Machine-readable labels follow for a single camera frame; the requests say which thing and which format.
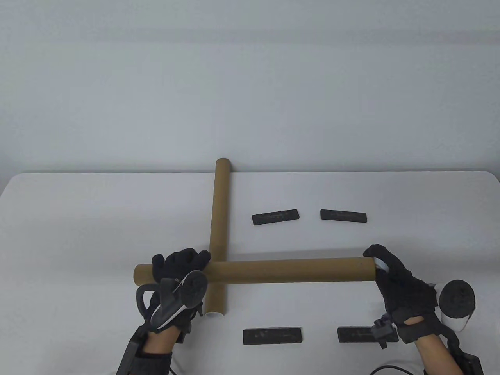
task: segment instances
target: black rectangular block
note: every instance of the black rectangular block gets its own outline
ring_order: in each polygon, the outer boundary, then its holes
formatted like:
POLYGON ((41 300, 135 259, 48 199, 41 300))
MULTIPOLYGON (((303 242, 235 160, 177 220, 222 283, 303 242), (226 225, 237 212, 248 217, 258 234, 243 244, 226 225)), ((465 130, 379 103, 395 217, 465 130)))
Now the black rectangular block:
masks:
MULTIPOLYGON (((376 343, 372 334, 371 327, 338 327, 339 343, 376 343)), ((385 337, 388 343, 397 343, 399 341, 398 333, 385 337)))
POLYGON ((367 223, 365 212, 339 211, 336 209, 322 209, 319 212, 322 220, 337 220, 340 222, 367 223))
POLYGON ((299 211, 297 211, 296 209, 287 209, 285 211, 258 213, 256 215, 252 215, 251 219, 253 221, 253 225, 259 226, 262 224, 297 220, 299 217, 299 211))
POLYGON ((300 327, 248 328, 243 330, 243 345, 296 344, 302 342, 300 327))

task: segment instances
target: forearm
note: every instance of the forearm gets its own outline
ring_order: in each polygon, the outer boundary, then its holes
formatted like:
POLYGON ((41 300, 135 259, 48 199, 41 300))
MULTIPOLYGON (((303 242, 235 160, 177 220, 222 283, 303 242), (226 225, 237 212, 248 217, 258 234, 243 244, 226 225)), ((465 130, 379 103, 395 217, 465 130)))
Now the forearm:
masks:
POLYGON ((439 336, 420 337, 415 344, 429 375, 464 375, 439 336))
POLYGON ((171 326, 160 333, 150 332, 146 343, 142 348, 145 354, 169 354, 176 343, 181 331, 175 326, 171 326))

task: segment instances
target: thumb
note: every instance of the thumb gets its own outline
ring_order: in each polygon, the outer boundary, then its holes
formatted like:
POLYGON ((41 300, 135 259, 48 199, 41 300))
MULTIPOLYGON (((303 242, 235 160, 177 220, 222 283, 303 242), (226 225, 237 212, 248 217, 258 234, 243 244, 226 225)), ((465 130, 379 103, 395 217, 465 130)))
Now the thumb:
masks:
POLYGON ((210 259, 212 259, 212 255, 208 251, 200 251, 191 261, 191 266, 193 270, 203 271, 207 264, 209 264, 210 259))

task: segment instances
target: finger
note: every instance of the finger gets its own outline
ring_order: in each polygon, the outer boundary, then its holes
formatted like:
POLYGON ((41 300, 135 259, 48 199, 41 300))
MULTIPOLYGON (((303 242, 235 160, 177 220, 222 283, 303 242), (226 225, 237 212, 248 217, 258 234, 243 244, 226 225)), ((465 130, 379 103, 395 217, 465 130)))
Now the finger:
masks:
POLYGON ((176 260, 179 263, 191 263, 198 253, 193 248, 185 248, 177 254, 176 260))
POLYGON ((151 259, 151 263, 153 263, 153 267, 155 267, 155 266, 156 267, 163 267, 163 265, 165 264, 165 258, 161 254, 156 254, 151 259))
POLYGON ((212 259, 212 254, 206 250, 200 251, 191 262, 191 266, 194 270, 203 271, 207 264, 209 264, 210 259, 212 259))
POLYGON ((156 254, 151 259, 151 263, 153 264, 152 273, 154 281, 159 283, 160 280, 162 279, 162 270, 165 265, 165 258, 163 258, 163 255, 161 254, 156 254))
POLYGON ((172 254, 170 254, 169 256, 166 257, 165 263, 167 263, 167 264, 175 263, 175 261, 177 260, 177 255, 179 255, 179 252, 174 251, 172 254))

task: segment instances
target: white table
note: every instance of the white table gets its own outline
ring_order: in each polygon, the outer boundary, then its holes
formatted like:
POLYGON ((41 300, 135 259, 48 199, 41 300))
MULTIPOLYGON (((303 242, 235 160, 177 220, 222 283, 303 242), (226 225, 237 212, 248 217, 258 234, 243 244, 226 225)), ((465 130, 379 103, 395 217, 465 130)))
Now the white table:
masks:
MULTIPOLYGON (((360 256, 381 243, 428 282, 464 279, 477 310, 460 334, 500 368, 500 185, 487 172, 233 173, 229 260, 360 256), (252 225, 252 214, 300 219, 252 225), (320 220, 366 212, 367 224, 320 220)), ((0 363, 6 374, 110 374, 141 323, 132 271, 208 248, 213 173, 21 174, 0 197, 0 363)), ((340 344, 384 312, 374 282, 230 285, 227 314, 198 318, 180 374, 363 375, 413 345, 340 344), (302 327, 301 344, 243 346, 242 330, 302 327)))

